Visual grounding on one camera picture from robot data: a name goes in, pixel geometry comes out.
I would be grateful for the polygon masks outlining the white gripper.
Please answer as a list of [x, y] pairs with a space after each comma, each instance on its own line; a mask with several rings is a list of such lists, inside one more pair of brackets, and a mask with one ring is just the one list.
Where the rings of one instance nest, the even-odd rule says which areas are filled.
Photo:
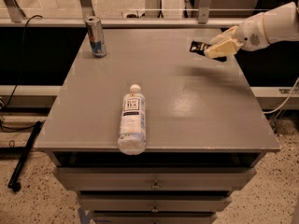
[[235, 25], [211, 38], [209, 43], [212, 46], [206, 49], [204, 54], [211, 59], [235, 55], [240, 48], [245, 51], [267, 48], [270, 43], [264, 29], [264, 14], [258, 13], [246, 18], [238, 26]]

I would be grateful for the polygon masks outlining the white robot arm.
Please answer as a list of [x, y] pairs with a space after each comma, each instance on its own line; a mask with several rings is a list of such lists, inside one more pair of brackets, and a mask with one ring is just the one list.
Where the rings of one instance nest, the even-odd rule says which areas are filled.
[[213, 37], [204, 54], [216, 59], [237, 54], [242, 49], [265, 49], [280, 41], [299, 40], [299, 14], [294, 2], [246, 18], [239, 25]]

